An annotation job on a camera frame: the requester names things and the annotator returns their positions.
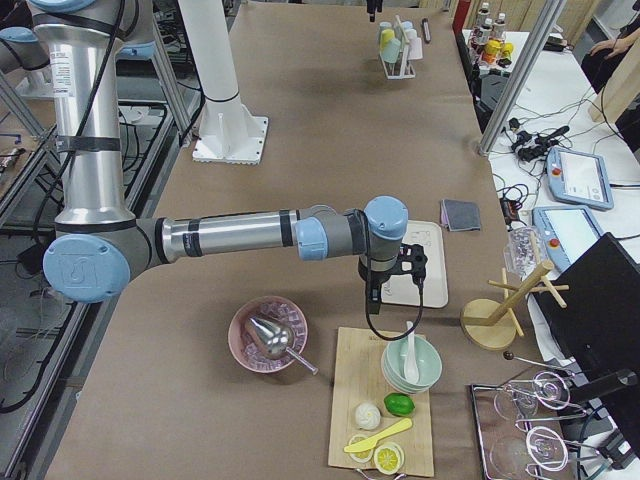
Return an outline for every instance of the ladle handle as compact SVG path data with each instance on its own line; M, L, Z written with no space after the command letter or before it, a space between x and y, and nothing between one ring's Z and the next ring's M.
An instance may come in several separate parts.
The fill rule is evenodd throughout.
M293 358L295 358L297 361L299 361L301 364L303 364L305 367L307 367L309 370L311 370L312 374L315 375L316 373L318 373L317 367L314 367L312 364L310 364L306 358L301 356L293 348L287 347L287 353L291 355Z

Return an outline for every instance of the pink bowl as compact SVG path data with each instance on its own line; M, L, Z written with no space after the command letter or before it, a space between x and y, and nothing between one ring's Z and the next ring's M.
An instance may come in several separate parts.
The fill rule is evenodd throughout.
M244 304L231 320L228 342L233 358L247 370L257 373L273 373L287 368L294 362L293 357L285 355L277 360L264 357L251 336L245 331L245 321L256 313L271 316L291 327L295 336L293 349L296 352L302 353L307 344L307 321L302 310L284 297L260 297Z

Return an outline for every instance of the black pen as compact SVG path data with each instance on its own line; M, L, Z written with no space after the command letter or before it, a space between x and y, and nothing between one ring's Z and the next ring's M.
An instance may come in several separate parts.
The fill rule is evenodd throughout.
M429 31L429 22L426 18L422 19L422 38L424 38L424 43L431 42L431 32Z

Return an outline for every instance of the white tray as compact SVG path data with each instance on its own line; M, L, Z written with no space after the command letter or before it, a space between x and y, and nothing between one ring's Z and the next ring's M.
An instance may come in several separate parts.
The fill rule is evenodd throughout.
M427 255L427 278L424 283L424 306L442 308L449 301L447 271L444 265L442 229L437 223L409 220L404 243L418 243ZM411 275L396 275L382 286L382 303L394 305L420 304L418 288Z

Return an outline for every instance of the white spoon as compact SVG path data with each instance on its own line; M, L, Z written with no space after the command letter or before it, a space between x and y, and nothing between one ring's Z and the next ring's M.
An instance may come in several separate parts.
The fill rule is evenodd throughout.
M411 322L407 322L407 329L413 326ZM416 344L414 332L407 337L407 356L404 359L404 378L409 383L418 383L420 380L420 372L416 363Z

